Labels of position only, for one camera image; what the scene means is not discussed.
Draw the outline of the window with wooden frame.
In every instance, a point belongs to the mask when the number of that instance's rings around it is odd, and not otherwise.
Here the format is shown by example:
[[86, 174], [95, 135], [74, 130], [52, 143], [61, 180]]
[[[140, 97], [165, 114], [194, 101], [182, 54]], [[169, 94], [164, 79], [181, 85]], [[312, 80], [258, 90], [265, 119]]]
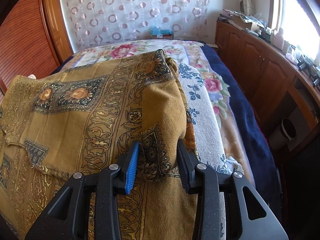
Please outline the window with wooden frame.
[[315, 60], [319, 55], [319, 34], [297, 0], [273, 0], [272, 29], [282, 31], [285, 44]]

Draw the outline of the brown wooden sideboard cabinet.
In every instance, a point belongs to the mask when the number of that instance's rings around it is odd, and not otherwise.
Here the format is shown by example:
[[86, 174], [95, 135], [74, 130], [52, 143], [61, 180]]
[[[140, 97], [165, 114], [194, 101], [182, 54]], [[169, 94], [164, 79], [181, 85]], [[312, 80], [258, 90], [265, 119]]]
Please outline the brown wooden sideboard cabinet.
[[302, 150], [319, 133], [319, 88], [276, 48], [229, 23], [217, 21], [218, 55], [251, 104], [266, 136], [283, 118], [297, 137], [290, 152]]

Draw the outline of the floral pink rose quilt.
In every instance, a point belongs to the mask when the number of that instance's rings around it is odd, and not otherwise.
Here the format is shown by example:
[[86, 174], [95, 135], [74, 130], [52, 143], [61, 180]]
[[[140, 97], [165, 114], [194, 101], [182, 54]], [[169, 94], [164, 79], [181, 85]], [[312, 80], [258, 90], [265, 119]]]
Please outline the floral pink rose quilt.
[[227, 161], [235, 159], [240, 162], [246, 152], [229, 103], [230, 83], [211, 70], [203, 48], [199, 42], [178, 40], [115, 43], [75, 53], [62, 65], [62, 70], [164, 49], [178, 64], [178, 78], [188, 100], [197, 150], [202, 161], [211, 161], [204, 150], [212, 146], [210, 136], [219, 133]]

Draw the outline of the cardboard box with clutter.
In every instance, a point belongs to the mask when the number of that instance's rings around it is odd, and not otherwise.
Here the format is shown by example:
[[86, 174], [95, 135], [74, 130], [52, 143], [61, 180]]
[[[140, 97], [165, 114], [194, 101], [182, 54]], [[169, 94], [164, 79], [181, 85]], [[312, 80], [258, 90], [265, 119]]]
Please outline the cardboard box with clutter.
[[223, 9], [220, 18], [238, 29], [248, 29], [253, 32], [266, 29], [264, 22], [260, 22], [253, 16], [246, 16], [237, 11]]

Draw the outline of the blue tissue box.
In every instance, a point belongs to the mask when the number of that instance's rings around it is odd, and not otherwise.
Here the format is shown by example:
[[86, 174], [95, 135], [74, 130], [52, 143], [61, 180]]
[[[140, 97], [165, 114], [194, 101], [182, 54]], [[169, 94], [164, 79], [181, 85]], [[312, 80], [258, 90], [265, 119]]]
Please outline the blue tissue box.
[[161, 29], [153, 25], [150, 30], [150, 38], [152, 40], [156, 40], [156, 39], [173, 40], [174, 32], [171, 29]]

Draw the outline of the blue floral white blanket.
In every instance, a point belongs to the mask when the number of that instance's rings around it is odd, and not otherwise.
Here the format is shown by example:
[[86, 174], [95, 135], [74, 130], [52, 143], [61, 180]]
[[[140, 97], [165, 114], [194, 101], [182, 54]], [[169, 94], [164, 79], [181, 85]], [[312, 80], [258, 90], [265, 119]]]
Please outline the blue floral white blanket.
[[209, 69], [178, 65], [178, 79], [189, 106], [199, 160], [216, 172], [242, 172], [254, 185], [242, 138], [229, 105], [229, 86]]

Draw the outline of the navy blue bed blanket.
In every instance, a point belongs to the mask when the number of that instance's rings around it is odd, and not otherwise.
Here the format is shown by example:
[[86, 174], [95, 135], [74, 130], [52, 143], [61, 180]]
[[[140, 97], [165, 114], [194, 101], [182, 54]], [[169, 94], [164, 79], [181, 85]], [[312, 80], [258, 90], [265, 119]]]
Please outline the navy blue bed blanket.
[[256, 122], [253, 109], [215, 50], [206, 44], [202, 50], [211, 70], [217, 72], [229, 85], [231, 110], [244, 143], [255, 188], [277, 219], [281, 220], [280, 186], [276, 166], [267, 141]]

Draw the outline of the white plastic jug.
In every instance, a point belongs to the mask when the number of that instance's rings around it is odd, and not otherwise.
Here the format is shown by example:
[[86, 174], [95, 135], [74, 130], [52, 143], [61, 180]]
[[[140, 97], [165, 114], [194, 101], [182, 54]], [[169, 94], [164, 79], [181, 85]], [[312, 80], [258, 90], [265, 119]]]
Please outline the white plastic jug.
[[283, 49], [284, 46], [284, 36], [283, 36], [283, 29], [279, 28], [278, 32], [274, 36], [273, 45], [278, 48], [279, 50]]

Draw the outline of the golden brown patterned shirt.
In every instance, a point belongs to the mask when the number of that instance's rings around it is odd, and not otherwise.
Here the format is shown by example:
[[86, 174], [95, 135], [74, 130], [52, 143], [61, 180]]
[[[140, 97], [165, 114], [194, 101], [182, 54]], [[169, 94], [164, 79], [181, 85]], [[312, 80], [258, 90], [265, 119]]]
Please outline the golden brown patterned shirt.
[[196, 196], [176, 165], [196, 151], [177, 63], [163, 49], [34, 80], [1, 102], [1, 216], [18, 239], [75, 172], [102, 171], [140, 142], [134, 187], [118, 197], [123, 239], [191, 239]]

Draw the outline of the circle patterned sheer curtain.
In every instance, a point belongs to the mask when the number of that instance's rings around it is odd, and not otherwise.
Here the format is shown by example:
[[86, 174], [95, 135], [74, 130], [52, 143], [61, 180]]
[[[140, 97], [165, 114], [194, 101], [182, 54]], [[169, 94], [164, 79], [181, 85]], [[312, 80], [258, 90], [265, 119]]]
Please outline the circle patterned sheer curtain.
[[60, 0], [74, 52], [111, 43], [144, 40], [152, 28], [174, 39], [204, 40], [210, 0]]

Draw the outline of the black tripod gadget on sill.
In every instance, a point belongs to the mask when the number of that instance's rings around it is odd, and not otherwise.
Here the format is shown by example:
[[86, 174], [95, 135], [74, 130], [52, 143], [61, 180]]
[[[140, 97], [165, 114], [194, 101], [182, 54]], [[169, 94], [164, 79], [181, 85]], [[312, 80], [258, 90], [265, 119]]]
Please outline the black tripod gadget on sill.
[[313, 87], [319, 87], [319, 69], [313, 64], [310, 58], [302, 55], [297, 66], [301, 72], [305, 72], [309, 76]]

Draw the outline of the red-brown wooden wardrobe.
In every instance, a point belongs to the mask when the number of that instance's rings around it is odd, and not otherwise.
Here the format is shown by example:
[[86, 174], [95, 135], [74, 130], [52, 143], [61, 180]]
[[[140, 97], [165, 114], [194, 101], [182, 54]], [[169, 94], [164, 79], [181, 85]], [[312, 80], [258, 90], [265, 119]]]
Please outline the red-brown wooden wardrobe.
[[60, 0], [1, 0], [1, 96], [15, 76], [55, 74], [72, 54]]

